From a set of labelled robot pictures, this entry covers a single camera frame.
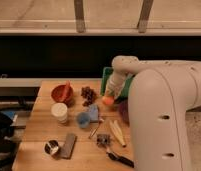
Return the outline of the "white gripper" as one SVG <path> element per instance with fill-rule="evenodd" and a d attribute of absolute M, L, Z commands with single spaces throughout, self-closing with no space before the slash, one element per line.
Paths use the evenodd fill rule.
<path fill-rule="evenodd" d="M 126 97 L 128 91 L 126 86 L 127 80 L 127 74 L 113 71 L 106 82 L 105 92 L 102 96 L 102 100 L 109 99 L 110 96 L 114 97 L 114 100 Z"/>

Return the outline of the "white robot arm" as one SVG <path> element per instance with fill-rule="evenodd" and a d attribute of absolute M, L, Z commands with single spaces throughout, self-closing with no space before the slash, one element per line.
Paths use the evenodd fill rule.
<path fill-rule="evenodd" d="M 186 112 L 201 106 L 201 61 L 116 56 L 104 94 L 119 97 L 128 76 L 135 171 L 192 171 Z"/>

